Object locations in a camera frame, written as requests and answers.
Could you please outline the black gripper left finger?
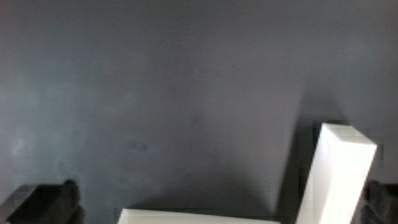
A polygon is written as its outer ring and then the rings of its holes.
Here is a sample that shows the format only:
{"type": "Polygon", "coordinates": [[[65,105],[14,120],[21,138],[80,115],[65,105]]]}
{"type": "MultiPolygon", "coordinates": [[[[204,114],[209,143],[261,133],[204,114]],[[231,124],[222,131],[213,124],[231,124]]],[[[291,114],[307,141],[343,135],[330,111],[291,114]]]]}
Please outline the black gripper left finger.
{"type": "Polygon", "coordinates": [[[73,180],[21,185],[0,203],[0,224],[85,224],[80,199],[73,180]]]}

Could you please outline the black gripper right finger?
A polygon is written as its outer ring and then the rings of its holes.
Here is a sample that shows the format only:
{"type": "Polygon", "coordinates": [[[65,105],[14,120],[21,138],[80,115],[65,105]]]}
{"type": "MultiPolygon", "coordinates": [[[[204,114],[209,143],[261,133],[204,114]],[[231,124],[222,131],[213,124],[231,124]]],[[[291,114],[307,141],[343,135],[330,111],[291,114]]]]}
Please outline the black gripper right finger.
{"type": "Polygon", "coordinates": [[[360,224],[398,224],[398,184],[369,181],[364,201],[360,224]]]}

